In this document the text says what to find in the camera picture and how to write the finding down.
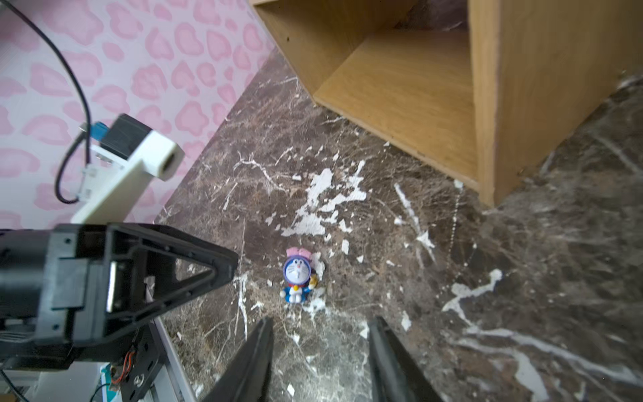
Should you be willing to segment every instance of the brown marble tile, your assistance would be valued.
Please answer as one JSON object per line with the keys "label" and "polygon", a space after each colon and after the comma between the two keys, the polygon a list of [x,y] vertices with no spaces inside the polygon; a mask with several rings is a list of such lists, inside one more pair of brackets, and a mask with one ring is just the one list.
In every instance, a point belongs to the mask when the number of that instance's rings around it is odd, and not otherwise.
{"label": "brown marble tile", "polygon": [[[165,317],[190,380],[207,392],[246,328],[272,316],[272,400],[368,401],[360,333],[381,315],[445,401],[640,400],[642,127],[643,86],[623,89],[486,209],[315,106],[274,53],[158,219],[242,256],[234,285]],[[323,234],[284,236],[303,218],[325,219]],[[278,296],[290,246],[325,264],[303,307]]]}

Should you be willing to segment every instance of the black cable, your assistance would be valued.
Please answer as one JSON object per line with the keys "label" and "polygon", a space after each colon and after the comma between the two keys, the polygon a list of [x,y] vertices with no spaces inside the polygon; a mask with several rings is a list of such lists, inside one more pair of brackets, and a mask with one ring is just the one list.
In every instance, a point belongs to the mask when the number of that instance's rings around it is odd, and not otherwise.
{"label": "black cable", "polygon": [[27,24],[31,29],[34,30],[35,33],[40,36],[47,45],[51,48],[51,50],[56,54],[56,57],[58,57],[58,60],[64,67],[64,69],[67,71],[67,74],[69,74],[69,77],[71,78],[71,82],[74,84],[74,87],[76,87],[76,91],[78,92],[78,96],[80,97],[80,101],[82,103],[82,107],[85,111],[85,121],[86,121],[86,132],[83,133],[81,132],[79,134],[80,140],[77,138],[72,144],[71,147],[68,149],[67,153],[65,154],[64,159],[62,160],[62,163],[60,164],[60,168],[58,169],[58,174],[56,175],[56,182],[54,184],[54,189],[55,189],[55,194],[56,198],[61,202],[65,204],[75,204],[78,202],[78,198],[76,197],[75,199],[65,199],[62,194],[60,193],[60,180],[62,179],[62,174],[64,173],[65,166],[67,166],[67,162],[69,161],[69,158],[73,153],[76,151],[76,148],[78,148],[78,145],[80,145],[80,142],[82,142],[82,139],[85,139],[85,166],[91,163],[91,155],[89,153],[89,145],[90,145],[90,130],[91,130],[91,115],[89,113],[89,105],[87,104],[87,99],[85,98],[85,94],[83,93],[82,89],[80,88],[80,84],[78,83],[78,80],[76,79],[76,76],[74,75],[74,72],[71,70],[71,67],[67,63],[67,60],[62,56],[60,50],[56,47],[56,45],[53,44],[51,39],[45,35],[43,31],[41,31],[40,28],[38,28],[32,20],[27,18],[26,15],[24,15],[20,10],[18,10],[16,7],[14,7],[13,4],[9,3],[7,0],[0,0],[0,3],[3,4],[5,7],[7,7],[11,12],[13,12],[15,15],[17,15],[20,19],[24,21],[25,24]]}
{"label": "black cable", "polygon": [[65,197],[62,196],[62,193],[60,192],[60,182],[62,181],[62,174],[65,173],[65,167],[67,166],[67,162],[69,162],[69,159],[73,155],[73,153],[76,151],[76,148],[78,148],[78,145],[82,142],[82,140],[85,139],[85,132],[81,131],[74,142],[71,144],[67,152],[65,152],[65,157],[62,159],[62,162],[60,163],[60,167],[58,168],[58,172],[56,173],[56,181],[54,182],[53,186],[53,191],[56,194],[56,198],[58,201],[64,204],[75,204],[78,202],[78,197],[74,199],[66,199]]}
{"label": "black cable", "polygon": [[94,394],[91,396],[91,398],[89,398],[89,402],[93,402],[93,401],[94,401],[94,398],[96,397],[96,394],[98,393],[98,391],[99,391],[102,387],[104,387],[104,386],[106,386],[106,385],[109,385],[109,384],[110,384],[110,383],[104,383],[104,384],[101,384],[98,388],[96,388],[96,390],[94,391]]}
{"label": "black cable", "polygon": [[11,382],[9,377],[5,374],[4,370],[0,370],[0,376],[4,379],[6,384],[11,388],[11,391],[20,399],[22,402],[29,402],[29,399],[25,398],[24,395],[18,391],[18,388],[15,387],[14,383]]}

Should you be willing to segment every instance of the doraemon figurine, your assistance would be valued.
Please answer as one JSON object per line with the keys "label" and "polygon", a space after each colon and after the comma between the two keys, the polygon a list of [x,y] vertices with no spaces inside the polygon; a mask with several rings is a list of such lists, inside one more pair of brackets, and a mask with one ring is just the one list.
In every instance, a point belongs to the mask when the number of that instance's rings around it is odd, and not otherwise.
{"label": "doraemon figurine", "polygon": [[303,303],[317,286],[317,273],[311,267],[312,253],[305,248],[289,248],[284,263],[284,278],[288,283],[279,295],[288,303]]}

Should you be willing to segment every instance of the pink wall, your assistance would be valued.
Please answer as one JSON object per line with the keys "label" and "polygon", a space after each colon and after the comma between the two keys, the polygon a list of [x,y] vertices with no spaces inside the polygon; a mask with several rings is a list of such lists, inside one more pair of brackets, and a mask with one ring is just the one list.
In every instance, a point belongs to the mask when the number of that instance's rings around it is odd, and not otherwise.
{"label": "pink wall", "polygon": [[[18,0],[65,54],[108,125],[128,113],[177,142],[186,159],[154,180],[129,217],[150,222],[273,45],[246,0]],[[0,228],[48,228],[78,205],[53,195],[56,169],[84,121],[54,54],[8,10],[0,15]],[[62,188],[80,184],[81,152]]]}

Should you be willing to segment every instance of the wooden cabinet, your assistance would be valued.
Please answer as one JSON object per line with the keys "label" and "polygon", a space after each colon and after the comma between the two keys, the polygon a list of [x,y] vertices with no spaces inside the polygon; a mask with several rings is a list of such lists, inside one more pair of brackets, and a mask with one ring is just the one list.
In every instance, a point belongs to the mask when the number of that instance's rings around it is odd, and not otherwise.
{"label": "wooden cabinet", "polygon": [[469,0],[468,32],[397,30],[411,0],[251,0],[313,100],[498,204],[643,66],[641,0]]}

